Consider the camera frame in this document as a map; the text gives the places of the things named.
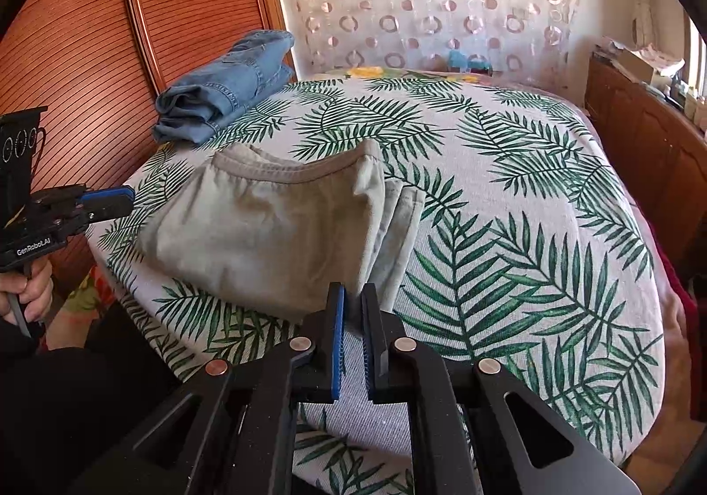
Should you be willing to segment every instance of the green fern pattern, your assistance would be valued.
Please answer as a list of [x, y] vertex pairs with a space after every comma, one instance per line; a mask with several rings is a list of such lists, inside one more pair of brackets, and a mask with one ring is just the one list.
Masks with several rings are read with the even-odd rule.
[[[202, 147], [160, 147], [131, 182], [132, 214], [90, 239], [150, 345], [184, 380], [209, 358], [252, 361], [297, 333], [186, 281], [145, 279], [135, 238], [196, 166], [233, 142], [313, 161], [365, 138], [380, 143], [385, 177], [426, 194], [395, 303], [409, 335], [450, 359], [497, 358], [622, 462], [662, 394], [660, 315], [646, 315], [653, 260], [589, 131], [544, 95], [412, 73], [306, 81]], [[337, 406], [301, 407], [295, 473], [334, 495], [413, 493], [411, 469], [347, 433]]]
[[618, 176], [578, 140], [590, 138], [586, 127], [560, 131], [558, 125], [572, 126], [568, 120], [557, 119], [557, 115], [565, 118], [570, 113], [562, 102], [522, 91], [496, 91], [494, 95], [506, 106], [542, 110], [554, 122], [528, 120], [516, 112], [469, 108], [459, 124], [459, 136], [466, 146], [492, 157], [490, 173], [495, 178], [491, 182], [503, 184], [503, 189], [511, 189], [514, 196], [522, 193], [566, 198], [582, 227], [594, 228], [596, 236], [613, 241], [610, 251], [616, 250], [624, 269], [638, 260], [636, 279], [647, 268], [652, 271], [650, 250], [633, 214], [626, 209], [628, 203]]
[[412, 473], [409, 469], [406, 469], [402, 481], [399, 480], [399, 472], [381, 478], [380, 474], [385, 472], [385, 463], [367, 465], [364, 457], [367, 449], [351, 444], [346, 438], [331, 435], [327, 429], [327, 408], [321, 409], [321, 417], [314, 424], [307, 420], [305, 409], [300, 404], [295, 437], [295, 470], [308, 463], [326, 461], [322, 478], [317, 479], [316, 487], [326, 489], [333, 495], [370, 495], [379, 492], [391, 495], [413, 494]]
[[293, 150], [297, 159], [338, 154], [366, 138], [378, 141], [386, 162], [441, 154], [443, 130], [422, 122], [418, 105], [374, 95], [348, 98], [340, 88], [331, 87], [315, 93], [308, 88], [300, 93], [300, 102], [316, 108], [296, 123], [303, 136]]

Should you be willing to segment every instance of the metal pin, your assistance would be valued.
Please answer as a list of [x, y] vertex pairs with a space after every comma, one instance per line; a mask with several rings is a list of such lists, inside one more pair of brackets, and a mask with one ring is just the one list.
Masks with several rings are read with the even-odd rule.
[[304, 336], [294, 337], [290, 340], [290, 347], [295, 351], [305, 351], [312, 347], [312, 340]]
[[399, 337], [395, 340], [395, 348], [400, 351], [412, 351], [417, 347], [417, 342], [411, 337]]
[[495, 359], [487, 357], [479, 362], [479, 370], [485, 374], [494, 375], [501, 371], [501, 364]]
[[206, 373], [209, 375], [223, 375], [228, 370], [228, 364], [222, 359], [212, 359], [206, 364]]

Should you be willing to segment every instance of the denim fabric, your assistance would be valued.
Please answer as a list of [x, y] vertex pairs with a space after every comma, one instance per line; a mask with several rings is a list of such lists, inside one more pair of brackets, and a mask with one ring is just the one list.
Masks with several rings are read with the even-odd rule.
[[255, 30], [224, 56], [180, 77], [155, 101], [155, 140], [206, 142], [285, 85], [292, 69], [282, 59], [293, 44], [285, 30]]

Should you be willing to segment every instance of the wooden dresser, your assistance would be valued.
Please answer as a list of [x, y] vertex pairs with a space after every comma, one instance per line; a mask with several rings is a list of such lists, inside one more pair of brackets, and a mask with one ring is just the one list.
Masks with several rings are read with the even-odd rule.
[[595, 56], [585, 106], [682, 279], [707, 273], [707, 143], [678, 110]]

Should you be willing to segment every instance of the blue gripper pad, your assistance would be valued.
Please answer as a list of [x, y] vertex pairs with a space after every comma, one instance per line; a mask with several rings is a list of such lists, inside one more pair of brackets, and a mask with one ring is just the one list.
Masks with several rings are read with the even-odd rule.
[[365, 298], [361, 298], [361, 316], [363, 318], [363, 369], [365, 370], [365, 388], [366, 391], [370, 393], [373, 392], [373, 368], [370, 364], [373, 355], [372, 342], [370, 341], [370, 324], [369, 324], [369, 310], [367, 309], [367, 301]]
[[338, 392], [342, 386], [344, 370], [344, 300], [346, 292], [342, 285], [338, 286], [337, 315], [334, 324], [334, 339], [331, 346], [331, 397], [338, 400]]

